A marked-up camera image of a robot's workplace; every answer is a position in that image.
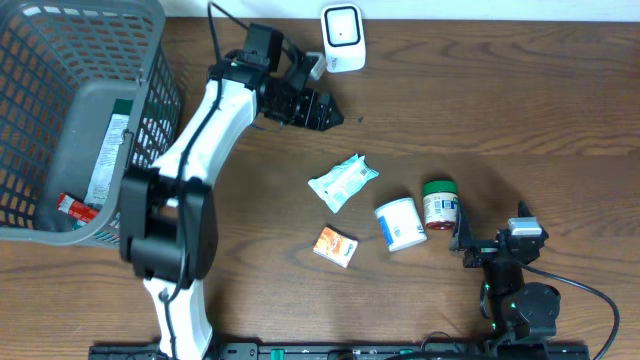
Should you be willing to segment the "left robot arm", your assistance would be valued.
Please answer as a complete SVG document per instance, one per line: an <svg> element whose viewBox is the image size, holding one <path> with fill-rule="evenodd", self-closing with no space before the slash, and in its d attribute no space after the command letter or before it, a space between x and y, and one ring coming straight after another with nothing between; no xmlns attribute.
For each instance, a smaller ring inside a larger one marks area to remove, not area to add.
<svg viewBox="0 0 640 360"><path fill-rule="evenodd" d="M209 69L199 107L179 138L147 168L132 165L119 191L120 256L149 292L168 359L203 359L213 338L203 280L218 232L214 187L240 135L258 115L324 131L344 120L331 95L307 87L327 68L323 54L293 54L282 77L275 61L236 50Z"/></svg>

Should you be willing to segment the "white tub with blue label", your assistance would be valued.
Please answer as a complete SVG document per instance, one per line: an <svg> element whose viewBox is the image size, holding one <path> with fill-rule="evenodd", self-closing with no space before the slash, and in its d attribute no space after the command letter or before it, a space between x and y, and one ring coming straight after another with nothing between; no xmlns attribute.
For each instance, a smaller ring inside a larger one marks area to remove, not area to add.
<svg viewBox="0 0 640 360"><path fill-rule="evenodd" d="M427 240L416 204L410 197L384 204L378 207L374 214L390 252L402 250Z"/></svg>

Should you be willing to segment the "mint green wipes packet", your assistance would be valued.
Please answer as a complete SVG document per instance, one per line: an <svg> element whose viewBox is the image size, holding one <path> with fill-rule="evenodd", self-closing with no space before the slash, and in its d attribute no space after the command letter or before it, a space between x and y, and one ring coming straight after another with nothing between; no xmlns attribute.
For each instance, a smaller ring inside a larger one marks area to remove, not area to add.
<svg viewBox="0 0 640 360"><path fill-rule="evenodd" d="M379 173L366 164L364 155L354 154L327 174L310 179L308 185L336 214L368 181L378 176Z"/></svg>

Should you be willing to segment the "green lid jar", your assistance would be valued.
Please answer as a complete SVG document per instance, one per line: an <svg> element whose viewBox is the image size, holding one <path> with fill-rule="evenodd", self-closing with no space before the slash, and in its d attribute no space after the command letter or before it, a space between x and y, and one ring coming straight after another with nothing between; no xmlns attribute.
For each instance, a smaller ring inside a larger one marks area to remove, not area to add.
<svg viewBox="0 0 640 360"><path fill-rule="evenodd" d="M457 222L458 187L451 180L436 180L423 185L425 226L432 230L450 230Z"/></svg>

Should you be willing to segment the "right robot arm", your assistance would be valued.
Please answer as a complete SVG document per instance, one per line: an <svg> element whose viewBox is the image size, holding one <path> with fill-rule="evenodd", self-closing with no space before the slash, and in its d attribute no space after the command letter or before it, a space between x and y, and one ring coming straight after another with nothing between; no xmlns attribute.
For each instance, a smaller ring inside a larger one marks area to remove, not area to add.
<svg viewBox="0 0 640 360"><path fill-rule="evenodd" d="M473 236L464 207L457 207L449 250L463 254L464 267L483 271L480 307L494 325L492 338L485 342L492 356L508 346L541 344L556 334L559 291L547 284L527 283L523 276L524 267L539 258L548 238L524 202L518 204L517 215L506 227L489 240Z"/></svg>

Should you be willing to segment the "orange small box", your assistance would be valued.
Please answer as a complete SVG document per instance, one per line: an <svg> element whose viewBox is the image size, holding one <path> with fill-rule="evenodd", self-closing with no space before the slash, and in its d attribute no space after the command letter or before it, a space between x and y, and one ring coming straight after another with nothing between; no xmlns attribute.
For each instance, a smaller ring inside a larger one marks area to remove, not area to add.
<svg viewBox="0 0 640 360"><path fill-rule="evenodd" d="M313 252L335 264L347 268L359 243L326 226L316 241Z"/></svg>

